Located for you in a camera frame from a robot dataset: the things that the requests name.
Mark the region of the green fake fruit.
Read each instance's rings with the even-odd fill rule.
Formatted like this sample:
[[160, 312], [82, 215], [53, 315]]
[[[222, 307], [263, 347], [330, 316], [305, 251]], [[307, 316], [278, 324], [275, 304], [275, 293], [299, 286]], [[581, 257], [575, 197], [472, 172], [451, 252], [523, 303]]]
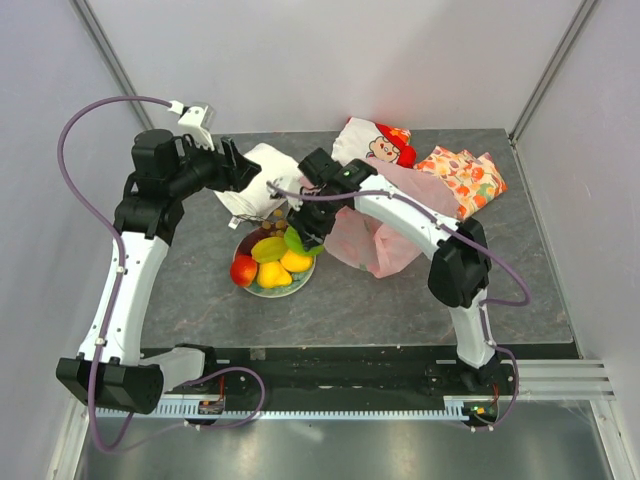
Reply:
[[289, 250], [300, 256], [315, 257], [324, 252], [323, 245], [316, 245], [305, 249], [298, 232], [291, 226], [288, 226], [283, 236], [284, 242]]

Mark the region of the yellow fake lemon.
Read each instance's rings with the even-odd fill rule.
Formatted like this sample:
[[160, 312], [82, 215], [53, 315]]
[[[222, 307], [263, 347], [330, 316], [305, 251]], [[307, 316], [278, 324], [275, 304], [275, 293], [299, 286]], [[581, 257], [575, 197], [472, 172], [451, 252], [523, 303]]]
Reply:
[[290, 273], [303, 273], [311, 269], [314, 264], [314, 258], [288, 250], [279, 260], [279, 263]]

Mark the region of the brown longan bunch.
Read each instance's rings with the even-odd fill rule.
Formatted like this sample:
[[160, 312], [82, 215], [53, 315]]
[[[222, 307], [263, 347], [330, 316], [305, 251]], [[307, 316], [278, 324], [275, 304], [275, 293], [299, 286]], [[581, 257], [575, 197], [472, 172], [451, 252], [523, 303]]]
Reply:
[[257, 232], [261, 238], [283, 237], [288, 228], [287, 213], [287, 208], [280, 207], [263, 216], [241, 215], [239, 219], [242, 224], [250, 225], [252, 232]]

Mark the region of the yellow green star fruit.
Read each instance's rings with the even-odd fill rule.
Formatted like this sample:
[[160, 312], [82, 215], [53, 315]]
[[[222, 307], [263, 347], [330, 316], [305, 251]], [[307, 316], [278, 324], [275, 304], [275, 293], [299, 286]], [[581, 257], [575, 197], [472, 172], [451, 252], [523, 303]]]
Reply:
[[267, 237], [257, 242], [251, 249], [252, 258], [259, 264], [279, 261], [289, 248], [282, 237]]

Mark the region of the pink plastic bag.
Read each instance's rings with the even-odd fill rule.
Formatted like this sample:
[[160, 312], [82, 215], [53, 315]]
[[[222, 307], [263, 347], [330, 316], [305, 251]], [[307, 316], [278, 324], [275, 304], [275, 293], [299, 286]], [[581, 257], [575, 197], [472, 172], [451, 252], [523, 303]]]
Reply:
[[[441, 179], [377, 158], [367, 158], [365, 162], [425, 206], [449, 217], [457, 216], [459, 204]], [[334, 227], [325, 238], [325, 250], [346, 265], [376, 278], [402, 271], [421, 254], [414, 243], [388, 225], [349, 208], [336, 214]]]

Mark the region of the yellow fake pear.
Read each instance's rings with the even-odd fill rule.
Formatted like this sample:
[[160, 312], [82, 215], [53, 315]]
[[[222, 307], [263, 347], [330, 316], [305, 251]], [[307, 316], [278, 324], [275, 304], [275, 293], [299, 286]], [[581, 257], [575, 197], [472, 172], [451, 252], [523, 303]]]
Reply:
[[257, 284], [264, 289], [286, 287], [292, 284], [293, 277], [279, 261], [259, 265]]

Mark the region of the dark red fake fruit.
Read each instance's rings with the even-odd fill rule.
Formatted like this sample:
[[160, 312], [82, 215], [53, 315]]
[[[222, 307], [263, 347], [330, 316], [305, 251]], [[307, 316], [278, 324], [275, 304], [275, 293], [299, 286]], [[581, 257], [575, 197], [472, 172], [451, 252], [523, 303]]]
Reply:
[[262, 236], [258, 233], [247, 235], [238, 245], [236, 254], [250, 256], [253, 247], [262, 240]]

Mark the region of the red fake apple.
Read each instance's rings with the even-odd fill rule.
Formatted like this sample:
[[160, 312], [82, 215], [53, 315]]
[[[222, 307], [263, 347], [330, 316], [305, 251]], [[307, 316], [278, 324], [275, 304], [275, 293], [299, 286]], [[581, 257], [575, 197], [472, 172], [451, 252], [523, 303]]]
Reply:
[[234, 284], [248, 288], [258, 273], [258, 263], [250, 256], [238, 254], [230, 266], [230, 278]]

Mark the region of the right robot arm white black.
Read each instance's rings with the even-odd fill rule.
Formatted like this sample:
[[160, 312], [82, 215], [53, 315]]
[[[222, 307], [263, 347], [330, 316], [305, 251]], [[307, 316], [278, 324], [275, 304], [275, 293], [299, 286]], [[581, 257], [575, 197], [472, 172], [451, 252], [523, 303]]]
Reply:
[[425, 256], [428, 288], [448, 308], [453, 323], [463, 362], [459, 384], [473, 394], [489, 387], [495, 346], [483, 305], [491, 262], [482, 226], [461, 222], [401, 189], [402, 167], [372, 159], [342, 164], [318, 148], [298, 168], [299, 178], [280, 177], [270, 188], [291, 208], [298, 247], [305, 253], [324, 248], [377, 278]]

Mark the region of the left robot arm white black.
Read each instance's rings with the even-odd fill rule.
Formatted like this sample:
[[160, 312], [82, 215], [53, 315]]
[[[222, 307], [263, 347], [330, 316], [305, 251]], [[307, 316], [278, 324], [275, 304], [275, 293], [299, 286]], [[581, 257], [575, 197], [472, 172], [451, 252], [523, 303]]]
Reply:
[[232, 139], [203, 147], [189, 134], [147, 130], [134, 139], [134, 170], [109, 227], [115, 238], [107, 282], [92, 325], [73, 358], [61, 358], [57, 379], [83, 404], [149, 414], [161, 396], [187, 383], [208, 393], [219, 382], [211, 347], [179, 344], [141, 356], [151, 290], [184, 215], [183, 202], [207, 188], [241, 192], [260, 173]]

